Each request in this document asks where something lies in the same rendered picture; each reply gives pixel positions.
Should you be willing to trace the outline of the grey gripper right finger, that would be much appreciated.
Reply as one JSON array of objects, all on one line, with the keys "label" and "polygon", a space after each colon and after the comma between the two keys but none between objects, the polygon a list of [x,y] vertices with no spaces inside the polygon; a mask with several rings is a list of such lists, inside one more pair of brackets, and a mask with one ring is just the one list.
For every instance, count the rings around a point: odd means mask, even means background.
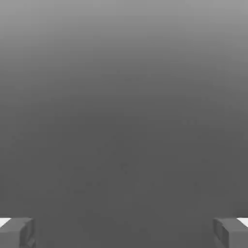
[{"label": "grey gripper right finger", "polygon": [[248,248],[248,217],[214,218],[215,248]]}]

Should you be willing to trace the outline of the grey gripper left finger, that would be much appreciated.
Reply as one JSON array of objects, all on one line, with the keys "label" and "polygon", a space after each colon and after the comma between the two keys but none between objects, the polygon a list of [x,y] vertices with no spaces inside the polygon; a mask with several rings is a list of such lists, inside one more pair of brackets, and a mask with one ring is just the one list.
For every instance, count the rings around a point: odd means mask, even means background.
[{"label": "grey gripper left finger", "polygon": [[35,219],[0,217],[0,248],[36,248]]}]

